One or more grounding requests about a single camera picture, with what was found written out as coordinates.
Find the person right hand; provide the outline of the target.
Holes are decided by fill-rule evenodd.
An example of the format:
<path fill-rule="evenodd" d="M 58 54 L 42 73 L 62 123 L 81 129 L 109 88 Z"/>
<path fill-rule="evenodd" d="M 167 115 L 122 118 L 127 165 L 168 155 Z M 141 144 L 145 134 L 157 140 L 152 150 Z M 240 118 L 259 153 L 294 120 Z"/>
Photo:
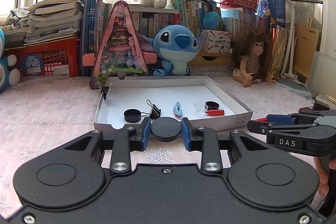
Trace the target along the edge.
<path fill-rule="evenodd" d="M 319 157 L 314 158 L 315 169 L 319 176 L 319 187 L 318 193 L 321 198 L 324 200 L 329 192 L 329 175 L 327 174 L 326 170 L 323 169 L 321 165 L 321 161 Z"/>

